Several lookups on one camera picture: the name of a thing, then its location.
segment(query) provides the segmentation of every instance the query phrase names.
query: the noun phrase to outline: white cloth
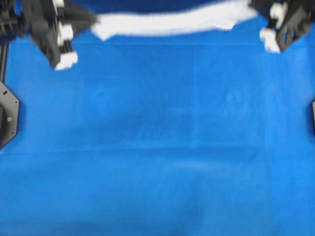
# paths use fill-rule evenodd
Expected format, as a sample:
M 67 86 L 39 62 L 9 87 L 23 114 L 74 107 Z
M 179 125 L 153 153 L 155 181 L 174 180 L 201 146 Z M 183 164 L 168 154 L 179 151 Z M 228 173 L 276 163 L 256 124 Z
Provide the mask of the white cloth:
M 114 35 L 168 36 L 213 29 L 231 30 L 236 23 L 256 15 L 257 12 L 248 7 L 248 0 L 226 0 L 180 12 L 101 14 L 92 32 L 107 40 Z

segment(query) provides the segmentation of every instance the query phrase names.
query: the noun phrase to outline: blue fabric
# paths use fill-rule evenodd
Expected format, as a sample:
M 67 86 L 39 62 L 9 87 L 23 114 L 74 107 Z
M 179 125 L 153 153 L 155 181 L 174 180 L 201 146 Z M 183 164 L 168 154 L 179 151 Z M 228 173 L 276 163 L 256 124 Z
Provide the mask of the blue fabric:
M 0 156 L 0 236 L 315 235 L 315 33 L 273 55 L 265 25 L 106 42 L 87 32 L 61 72 L 12 43 L 6 83 L 21 111 Z

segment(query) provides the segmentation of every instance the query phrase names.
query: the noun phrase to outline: black metal bracket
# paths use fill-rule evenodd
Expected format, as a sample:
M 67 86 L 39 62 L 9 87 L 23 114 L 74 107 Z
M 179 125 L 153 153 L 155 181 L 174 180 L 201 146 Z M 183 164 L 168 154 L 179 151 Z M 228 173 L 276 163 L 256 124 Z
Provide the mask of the black metal bracket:
M 8 42 L 0 47 L 0 149 L 17 135 L 19 100 L 4 85 Z

